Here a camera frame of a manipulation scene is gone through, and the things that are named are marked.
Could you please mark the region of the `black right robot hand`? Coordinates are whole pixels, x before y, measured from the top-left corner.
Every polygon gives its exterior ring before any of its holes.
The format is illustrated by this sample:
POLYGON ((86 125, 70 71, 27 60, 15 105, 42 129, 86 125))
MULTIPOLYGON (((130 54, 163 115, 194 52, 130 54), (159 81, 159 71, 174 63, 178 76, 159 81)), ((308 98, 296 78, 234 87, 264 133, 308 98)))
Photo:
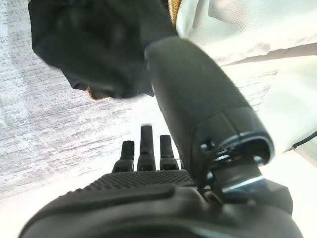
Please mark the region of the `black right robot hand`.
POLYGON ((202 50, 168 38, 146 49, 170 131, 160 170, 144 127, 138 167, 127 142, 111 174, 39 210, 22 238, 300 238, 288 188, 263 177, 273 141, 240 91, 202 50))

